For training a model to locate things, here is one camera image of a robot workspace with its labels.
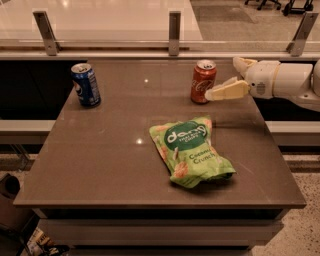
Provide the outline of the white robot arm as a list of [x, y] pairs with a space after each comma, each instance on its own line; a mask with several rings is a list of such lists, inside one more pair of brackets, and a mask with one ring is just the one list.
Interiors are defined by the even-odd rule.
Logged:
[[270, 60], [233, 58], [242, 79], [232, 77], [205, 92], [209, 101], [243, 98], [282, 98], [304, 109], [320, 111], [319, 63], [281, 63]]

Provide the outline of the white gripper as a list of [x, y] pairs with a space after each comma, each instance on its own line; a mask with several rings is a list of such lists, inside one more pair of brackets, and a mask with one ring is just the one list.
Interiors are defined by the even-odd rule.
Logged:
[[233, 66], [248, 83], [232, 77], [207, 90], [205, 98], [208, 101], [239, 99], [249, 91], [255, 98], [271, 99], [273, 97], [273, 85], [280, 67], [279, 61], [257, 62], [253, 59], [234, 57]]

